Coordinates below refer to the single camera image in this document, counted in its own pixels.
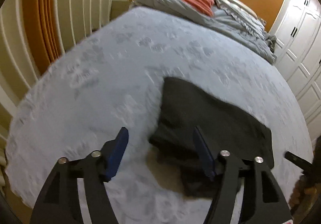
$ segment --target orange curtain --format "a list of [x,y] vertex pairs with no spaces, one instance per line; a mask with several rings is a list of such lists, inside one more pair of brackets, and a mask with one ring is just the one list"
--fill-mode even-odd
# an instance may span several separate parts
[[22,0],[26,35],[39,72],[61,55],[55,26],[53,0]]

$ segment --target wooden furniture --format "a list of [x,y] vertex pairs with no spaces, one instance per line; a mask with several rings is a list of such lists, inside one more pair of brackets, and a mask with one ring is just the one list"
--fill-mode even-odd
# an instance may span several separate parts
[[125,13],[129,8],[130,3],[130,0],[112,0],[110,21]]
[[275,64],[296,96],[312,142],[321,135],[321,5],[291,0],[277,29]]

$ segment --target black towel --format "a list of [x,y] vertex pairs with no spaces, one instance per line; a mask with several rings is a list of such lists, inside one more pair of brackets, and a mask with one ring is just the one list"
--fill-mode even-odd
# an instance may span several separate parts
[[207,94],[196,85],[167,77],[158,128],[149,142],[159,149],[164,161],[181,167],[187,195],[208,197],[216,193],[220,183],[218,180],[209,184],[204,177],[192,140],[195,126],[214,138],[221,150],[245,160],[260,156],[271,169],[274,167],[270,129],[239,107]]

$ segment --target door handle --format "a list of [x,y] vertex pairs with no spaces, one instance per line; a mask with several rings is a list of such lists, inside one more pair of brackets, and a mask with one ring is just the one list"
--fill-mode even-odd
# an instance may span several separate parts
[[295,31],[295,27],[293,28],[293,30],[292,30],[292,33],[291,33],[291,35],[290,36],[292,36],[293,35],[293,32]]
[[298,29],[295,30],[294,34],[293,34],[293,38],[295,37],[295,34],[297,33]]

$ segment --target gray bedsheet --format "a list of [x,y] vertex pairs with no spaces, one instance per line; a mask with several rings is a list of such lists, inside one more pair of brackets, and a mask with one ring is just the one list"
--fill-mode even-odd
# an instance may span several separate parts
[[274,56],[265,40],[265,31],[246,18],[247,13],[241,13],[236,8],[224,5],[221,0],[215,0],[212,7],[214,16],[206,16],[182,0],[135,0],[133,5],[144,5],[178,17],[187,18],[196,24],[217,31],[245,45],[253,52],[274,64]]
[[[165,76],[189,80],[269,127],[272,172],[289,199],[300,169],[283,153],[311,161],[312,147],[280,73],[223,34],[146,7],[130,10],[81,42],[25,96],[6,149],[11,189],[33,207],[58,158],[83,158],[126,126],[128,147],[116,177],[106,184],[119,223],[203,223],[211,202],[184,197],[179,172],[158,164],[147,141],[157,127]],[[90,223],[81,182],[79,187]],[[231,223],[238,222],[241,200],[242,192]]]

